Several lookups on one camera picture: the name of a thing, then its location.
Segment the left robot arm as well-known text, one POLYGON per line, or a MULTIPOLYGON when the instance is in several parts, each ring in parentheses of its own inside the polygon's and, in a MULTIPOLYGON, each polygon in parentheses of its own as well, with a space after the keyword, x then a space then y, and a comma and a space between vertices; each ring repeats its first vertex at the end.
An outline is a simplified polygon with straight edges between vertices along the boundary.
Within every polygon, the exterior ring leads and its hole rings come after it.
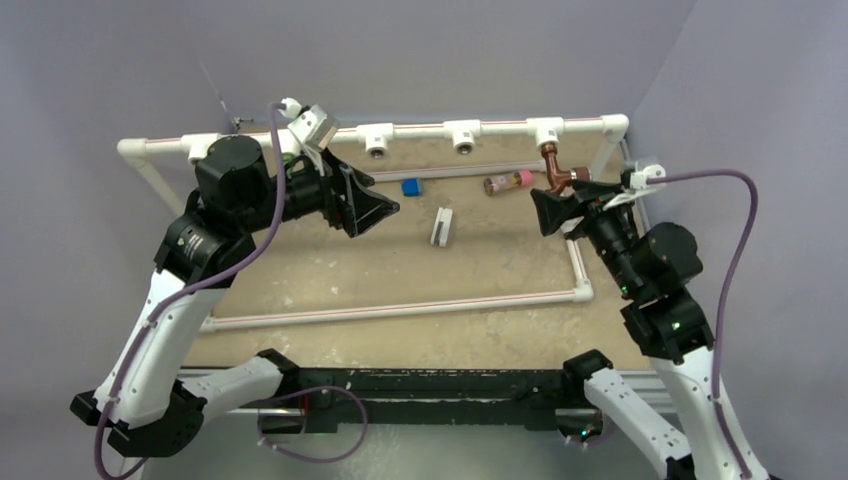
POLYGON ((329 151, 297 162, 296 171, 271 175, 260 143, 235 135, 215 141, 196 164, 198 186, 156 253, 131 339, 107 379, 72 401, 72 412, 98 428, 99 446, 129 458, 170 457, 223 413, 259 400, 275 409, 295 402, 298 382, 272 351, 195 380, 178 374, 237 273, 261 254, 256 232, 273 237, 282 223, 318 213, 353 238, 400 208, 329 151))

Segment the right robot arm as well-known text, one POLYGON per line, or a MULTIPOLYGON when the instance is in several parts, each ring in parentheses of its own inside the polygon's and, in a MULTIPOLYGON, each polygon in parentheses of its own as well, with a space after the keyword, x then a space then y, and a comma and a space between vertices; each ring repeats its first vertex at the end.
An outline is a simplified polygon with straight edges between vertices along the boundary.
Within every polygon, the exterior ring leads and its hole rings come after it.
POLYGON ((575 181, 568 196, 535 189, 531 197, 543 235, 585 238, 594 247, 625 300, 626 330, 662 382, 678 421, 667 422, 639 398, 597 351, 566 362, 561 392, 573 406, 597 407, 662 479, 765 479, 768 470, 723 385, 718 326, 687 290, 703 269, 693 234, 671 222, 644 234, 635 228, 635 200, 664 186, 662 179, 575 181))

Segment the brown faucet with blue cap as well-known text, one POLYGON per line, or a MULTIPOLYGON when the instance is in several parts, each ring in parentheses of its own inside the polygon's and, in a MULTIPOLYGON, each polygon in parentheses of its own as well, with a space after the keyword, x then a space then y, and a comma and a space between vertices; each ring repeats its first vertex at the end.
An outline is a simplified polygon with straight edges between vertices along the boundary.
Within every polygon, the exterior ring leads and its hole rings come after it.
POLYGON ((546 178, 549 184, 548 193, 560 195, 566 187, 571 187, 575 180, 590 181, 592 174, 588 167, 575 167, 564 170, 558 164, 557 144, 546 142, 539 146, 540 155, 544 161, 546 178))

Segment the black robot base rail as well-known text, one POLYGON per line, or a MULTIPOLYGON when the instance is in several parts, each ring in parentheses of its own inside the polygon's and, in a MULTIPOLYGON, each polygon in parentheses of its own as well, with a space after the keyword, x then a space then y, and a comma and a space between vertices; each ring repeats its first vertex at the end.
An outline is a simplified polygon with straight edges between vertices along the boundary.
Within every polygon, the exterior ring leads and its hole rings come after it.
POLYGON ((580 438, 604 430, 571 377, 557 369, 354 369, 288 372, 263 408, 304 414, 310 433, 343 424, 518 426, 580 438))

